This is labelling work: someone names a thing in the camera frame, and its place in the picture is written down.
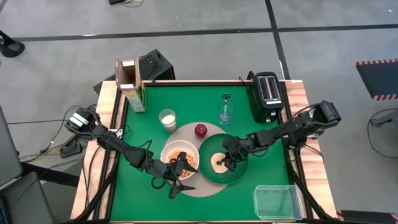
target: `apple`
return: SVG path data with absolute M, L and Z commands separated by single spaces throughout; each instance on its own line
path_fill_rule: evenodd
M 204 124 L 198 124 L 195 127 L 195 134 L 198 136 L 198 138 L 205 137 L 206 133 L 207 133 L 207 128 Z

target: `plastic container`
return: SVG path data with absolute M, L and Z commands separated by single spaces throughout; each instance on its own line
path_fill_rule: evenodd
M 253 192 L 254 212 L 261 220 L 301 220 L 299 195 L 295 185 L 258 185 Z

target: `glass of milk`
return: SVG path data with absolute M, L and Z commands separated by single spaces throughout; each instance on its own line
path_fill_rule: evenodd
M 168 131 L 175 131 L 177 123 L 175 122 L 175 112 L 171 109 L 164 109 L 159 113 L 159 120 L 163 127 Z

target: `cardboard box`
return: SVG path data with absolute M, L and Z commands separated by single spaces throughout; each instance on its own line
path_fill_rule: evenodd
M 115 76 L 118 88 L 125 94 L 133 110 L 136 113 L 145 112 L 145 86 L 139 73 L 138 59 L 116 59 Z

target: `gray floor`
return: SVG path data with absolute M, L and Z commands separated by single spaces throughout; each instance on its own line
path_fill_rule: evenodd
M 278 27 L 398 23 L 395 0 L 272 0 L 272 5 Z M 270 27 L 270 22 L 263 0 L 146 0 L 135 9 L 109 6 L 105 0 L 20 0 L 5 4 L 0 26 L 14 37 L 40 37 Z M 354 67 L 358 60 L 397 58 L 398 29 L 286 32 L 280 38 L 291 79 L 304 80 L 311 103 L 332 101 L 343 117 L 338 127 L 320 138 L 336 207 L 398 213 L 398 161 L 377 155 L 366 137 L 369 117 L 397 103 L 373 101 Z M 91 87 L 113 73 L 115 57 L 134 58 L 155 48 L 174 65 L 178 79 L 237 79 L 249 70 L 273 71 L 282 77 L 271 33 L 25 44 L 21 56 L 0 57 L 0 103 L 10 122 L 60 119 L 71 105 L 96 103 Z M 10 129 L 24 155 L 45 148 L 58 127 L 46 123 Z M 371 132 L 380 151 L 398 156 L 394 127 Z M 63 130 L 56 143 L 68 135 Z M 59 162 L 63 160 L 51 156 L 38 165 Z M 71 172 L 79 174 L 78 166 Z M 48 188 L 50 204 L 55 204 L 57 186 Z M 65 195 L 73 195 L 73 189 Z M 67 198 L 71 196 L 65 197 L 65 213 L 71 207 Z M 65 218 L 62 210 L 56 210 L 59 220 Z

